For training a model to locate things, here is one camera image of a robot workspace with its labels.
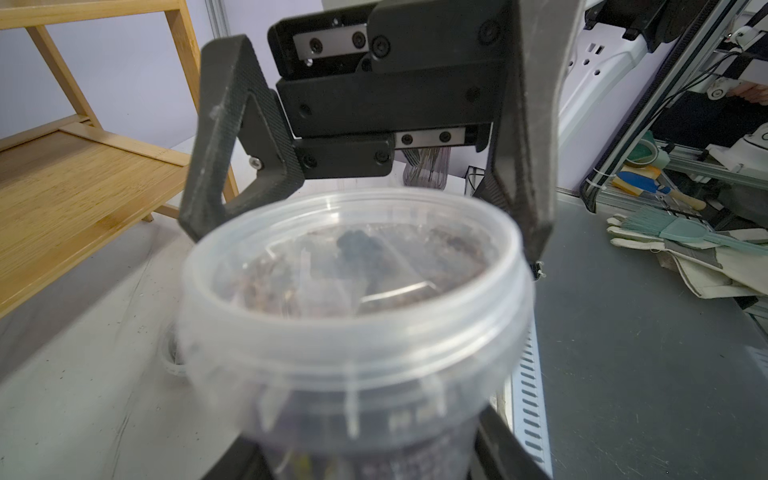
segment plastic jar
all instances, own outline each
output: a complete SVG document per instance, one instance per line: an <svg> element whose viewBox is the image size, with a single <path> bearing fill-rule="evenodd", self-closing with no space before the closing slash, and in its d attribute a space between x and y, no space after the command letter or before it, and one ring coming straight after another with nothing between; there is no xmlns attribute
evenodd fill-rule
<svg viewBox="0 0 768 480"><path fill-rule="evenodd" d="M533 316L511 218L424 189L262 207L203 238L183 278L191 382L284 479L465 478Z"/></svg>

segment cable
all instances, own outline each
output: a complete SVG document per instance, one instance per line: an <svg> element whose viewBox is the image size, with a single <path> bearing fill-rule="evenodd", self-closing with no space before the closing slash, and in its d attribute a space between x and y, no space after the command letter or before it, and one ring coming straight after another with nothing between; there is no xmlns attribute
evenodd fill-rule
<svg viewBox="0 0 768 480"><path fill-rule="evenodd" d="M724 61L726 61L728 58L731 58L731 57L733 57L734 55L740 55L740 53L741 53L741 52L738 52L738 51L732 51L732 52L729 52L727 55L725 55L725 56L724 56L724 57L722 57L720 60L718 60L717 62L715 62L715 63L714 63L714 64L713 64L711 67L709 67L707 70L703 71L701 74L699 74L699 75L698 75L697 77L695 77L693 80L691 80L691 81L690 81L690 82L688 82L687 84L685 84L685 85L683 85L682 87L680 87L680 89L679 89L679 90L677 90L677 91L676 91L676 92L674 92L673 94L671 94L671 95L667 96L665 99L663 99L663 100L662 100L662 102L661 102L661 105L659 105L659 108L658 108L658 109L657 109L657 110L654 112L654 114L651 116L650 120L649 120L649 121L647 121L647 122L646 122L646 123L643 125L643 128L645 128L645 126L646 126L646 125L653 123L653 122L654 122L654 121L655 121L655 120L656 120L656 119L659 117L659 115L661 115L661 113L663 113L663 112L664 112L664 107L665 107L665 106L666 106L666 105L667 105L667 104L668 104L670 101L672 101L672 99L674 99L676 96L678 96L678 95L680 95L680 94L683 94L684 92L686 92L686 91L690 90L691 88L695 87L696 85L698 85L698 84L699 84L699 83L701 83L702 81L706 80L706 79L707 79L707 77L709 77L709 76L710 76L710 75L711 75L711 74L712 74L712 73L713 73L715 70L717 70L717 67L720 67L720 65L721 65L721 64L722 64Z"/></svg>

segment gray table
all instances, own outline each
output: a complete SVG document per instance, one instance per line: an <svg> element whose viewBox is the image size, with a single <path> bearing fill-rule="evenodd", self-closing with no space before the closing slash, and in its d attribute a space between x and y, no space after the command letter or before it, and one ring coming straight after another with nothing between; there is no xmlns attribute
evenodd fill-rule
<svg viewBox="0 0 768 480"><path fill-rule="evenodd" d="M536 303L554 477L768 478L763 332L558 208Z"/></svg>

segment brush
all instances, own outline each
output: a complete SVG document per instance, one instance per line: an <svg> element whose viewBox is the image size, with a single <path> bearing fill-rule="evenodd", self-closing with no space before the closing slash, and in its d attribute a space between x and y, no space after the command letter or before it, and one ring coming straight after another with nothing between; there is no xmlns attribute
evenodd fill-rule
<svg viewBox="0 0 768 480"><path fill-rule="evenodd" d="M707 241L725 245L744 253L768 255L768 248L710 232L701 223L674 217L652 207L643 207L630 215L621 223L621 228L676 242L696 243Z"/></svg>

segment bamboo shelf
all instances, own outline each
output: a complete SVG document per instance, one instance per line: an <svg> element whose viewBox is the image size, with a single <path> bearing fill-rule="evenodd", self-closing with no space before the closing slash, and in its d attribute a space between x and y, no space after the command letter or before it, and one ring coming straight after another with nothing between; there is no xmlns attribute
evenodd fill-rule
<svg viewBox="0 0 768 480"><path fill-rule="evenodd" d="M27 28L76 114L0 139L0 317L184 188L190 156L104 131L45 24L165 12L192 101L200 50L184 0L0 0L0 29ZM237 195L230 169L223 192Z"/></svg>

